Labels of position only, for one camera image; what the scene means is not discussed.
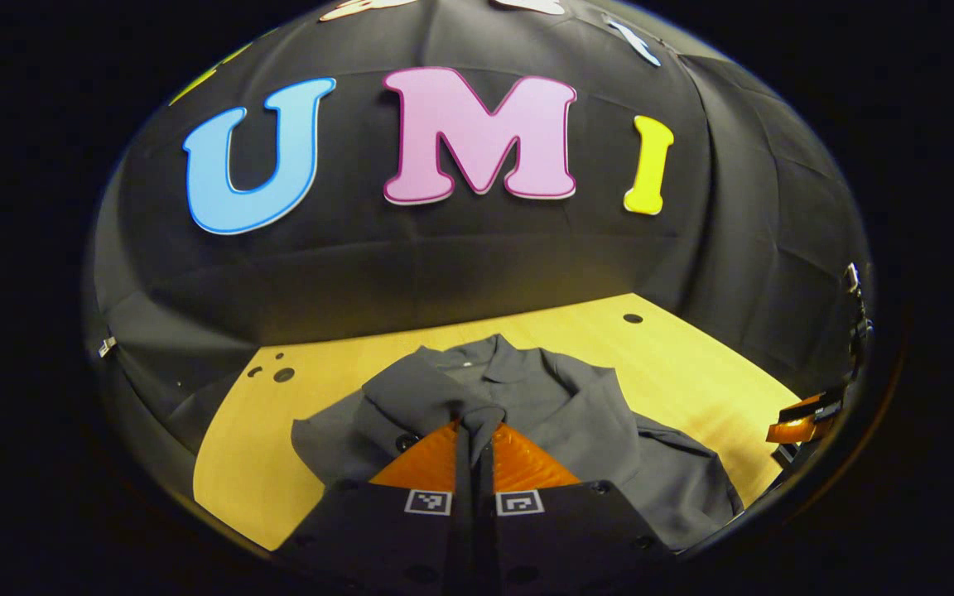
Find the pink letter m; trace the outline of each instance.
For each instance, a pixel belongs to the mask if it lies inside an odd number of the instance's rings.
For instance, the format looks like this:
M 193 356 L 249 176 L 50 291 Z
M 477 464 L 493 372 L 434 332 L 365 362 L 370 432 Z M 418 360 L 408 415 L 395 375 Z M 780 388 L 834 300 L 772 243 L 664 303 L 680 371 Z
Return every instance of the pink letter m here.
M 400 172 L 386 182 L 394 204 L 446 199 L 455 181 L 440 169 L 442 138 L 477 194 L 492 188 L 510 147 L 518 166 L 507 190 L 525 199 L 565 199 L 576 192 L 569 174 L 566 119 L 576 91 L 568 84 L 526 76 L 489 113 L 462 75 L 450 68 L 411 68 L 386 76 L 400 94 Z

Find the fisheye lens view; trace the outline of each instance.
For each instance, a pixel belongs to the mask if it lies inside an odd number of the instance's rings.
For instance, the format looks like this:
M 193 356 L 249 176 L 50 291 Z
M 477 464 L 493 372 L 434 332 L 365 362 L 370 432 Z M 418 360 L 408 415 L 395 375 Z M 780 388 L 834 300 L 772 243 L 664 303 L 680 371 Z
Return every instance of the fisheye lens view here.
M 84 350 L 225 540 L 342 593 L 612 594 L 864 399 L 858 199 L 677 24 L 352 0 L 212 60 L 106 174 Z

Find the gray jacket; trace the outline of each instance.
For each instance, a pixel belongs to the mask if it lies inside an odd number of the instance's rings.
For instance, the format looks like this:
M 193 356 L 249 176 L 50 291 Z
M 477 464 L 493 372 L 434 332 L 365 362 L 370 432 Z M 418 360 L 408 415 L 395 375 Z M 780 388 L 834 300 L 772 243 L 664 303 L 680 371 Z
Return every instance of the gray jacket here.
M 369 480 L 459 418 L 471 464 L 506 422 L 583 482 L 616 484 L 671 550 L 742 512 L 720 457 L 630 411 L 614 369 L 544 348 L 518 350 L 498 334 L 442 352 L 419 348 L 358 392 L 296 420 L 292 445 L 323 483 Z

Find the blue letter u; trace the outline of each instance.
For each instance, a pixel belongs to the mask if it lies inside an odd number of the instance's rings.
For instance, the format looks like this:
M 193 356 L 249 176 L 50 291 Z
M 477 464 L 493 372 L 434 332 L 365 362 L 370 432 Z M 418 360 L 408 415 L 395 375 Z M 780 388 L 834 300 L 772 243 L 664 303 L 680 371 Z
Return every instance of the blue letter u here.
M 319 99 L 334 89 L 333 79 L 291 84 L 264 102 L 277 112 L 275 174 L 260 188 L 239 191 L 230 181 L 230 136 L 245 108 L 227 110 L 186 137 L 189 152 L 186 195 L 190 215 L 202 229 L 240 234 L 266 226 L 296 207 L 315 179 Z

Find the wooden table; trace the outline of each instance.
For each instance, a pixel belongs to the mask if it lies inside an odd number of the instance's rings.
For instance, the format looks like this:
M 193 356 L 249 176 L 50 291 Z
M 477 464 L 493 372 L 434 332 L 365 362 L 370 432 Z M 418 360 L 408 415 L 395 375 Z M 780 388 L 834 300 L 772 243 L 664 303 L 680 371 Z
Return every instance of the wooden table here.
M 643 321 L 625 321 L 625 314 Z M 261 348 L 201 444 L 195 500 L 243 536 L 275 550 L 323 490 L 292 449 L 295 419 L 355 392 L 420 346 L 446 350 L 496 333 L 515 348 L 546 348 L 616 369 L 633 411 L 720 454 L 746 506 L 780 471 L 764 438 L 781 408 L 797 403 L 797 397 L 691 324 L 626 294 L 446 327 Z M 250 377 L 255 367 L 262 370 Z M 283 369 L 294 376 L 277 382 Z

